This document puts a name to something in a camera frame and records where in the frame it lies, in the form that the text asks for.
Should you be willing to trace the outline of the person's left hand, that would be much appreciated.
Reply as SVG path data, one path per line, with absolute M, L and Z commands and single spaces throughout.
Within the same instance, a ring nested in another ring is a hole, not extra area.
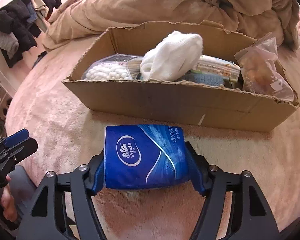
M 1 195 L 1 205 L 4 209 L 3 215 L 10 222 L 15 222 L 18 218 L 18 213 L 15 207 L 14 197 L 11 194 L 10 186 L 7 184 L 3 188 L 3 192 Z

